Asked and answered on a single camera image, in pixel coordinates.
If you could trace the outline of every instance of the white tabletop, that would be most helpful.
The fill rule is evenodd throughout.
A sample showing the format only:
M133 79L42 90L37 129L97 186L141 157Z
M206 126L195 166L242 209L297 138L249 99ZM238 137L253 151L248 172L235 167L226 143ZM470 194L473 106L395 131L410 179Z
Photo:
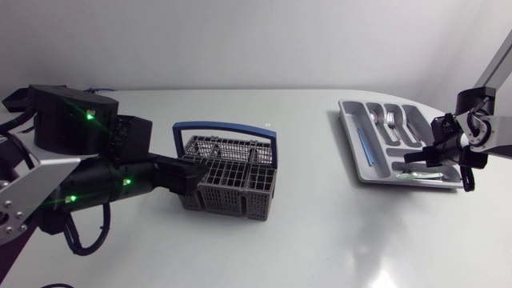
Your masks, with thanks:
M474 172L471 193L358 180L338 100L405 99L354 90L104 95L120 101L120 114L153 121L150 150L158 154L176 155L175 122L276 131L269 219L184 210L157 189L112 204L109 236L91 256L73 255L61 234L36 230L1 287L512 287L512 161L490 157ZM101 209L74 218L89 245Z

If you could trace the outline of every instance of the wire mesh grid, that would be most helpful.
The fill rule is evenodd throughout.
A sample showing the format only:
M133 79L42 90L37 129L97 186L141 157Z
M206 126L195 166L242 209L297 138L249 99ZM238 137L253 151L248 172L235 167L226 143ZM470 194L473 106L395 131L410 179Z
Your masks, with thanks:
M193 136L185 146L185 154L261 164L272 163L272 149L269 143L215 136Z
M267 219L277 172L269 143L193 136L185 153L210 168L192 195L179 196L185 209Z

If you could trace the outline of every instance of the white wall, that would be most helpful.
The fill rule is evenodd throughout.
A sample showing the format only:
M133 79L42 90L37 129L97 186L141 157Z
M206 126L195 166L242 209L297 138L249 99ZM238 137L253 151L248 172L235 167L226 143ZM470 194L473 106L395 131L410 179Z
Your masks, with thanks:
M450 111L511 11L510 0L0 0L0 95L29 83L350 88ZM509 86L498 112L512 107Z

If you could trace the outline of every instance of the gray cutlery tray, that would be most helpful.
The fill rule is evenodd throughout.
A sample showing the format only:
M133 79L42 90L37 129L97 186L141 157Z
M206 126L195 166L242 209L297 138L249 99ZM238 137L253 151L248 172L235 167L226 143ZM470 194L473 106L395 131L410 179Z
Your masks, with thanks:
M388 102L364 102L340 100L340 119L350 142L359 179L362 182L397 184L408 186L428 186L440 188L462 188L458 169L453 166L427 167L424 162L404 163L403 155L419 152L427 143L434 141L430 122L415 105ZM378 116L377 124L370 116L370 110ZM391 128L386 124L387 112L394 113L395 129L401 140L397 140ZM368 143L374 158L369 165L366 154L358 136L358 128ZM415 132L422 141L413 137ZM446 179L402 180L398 174L416 172L418 174L443 173Z

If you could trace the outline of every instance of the dish rack basket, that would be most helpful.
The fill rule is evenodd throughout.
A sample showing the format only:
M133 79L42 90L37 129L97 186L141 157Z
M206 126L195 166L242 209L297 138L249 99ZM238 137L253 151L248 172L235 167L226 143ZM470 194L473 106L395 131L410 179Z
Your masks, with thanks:
M225 130L270 143L195 135L183 146L183 130ZM209 167L191 195L179 195L183 208L267 220L278 171L275 132L225 122L177 122L173 135L179 158Z

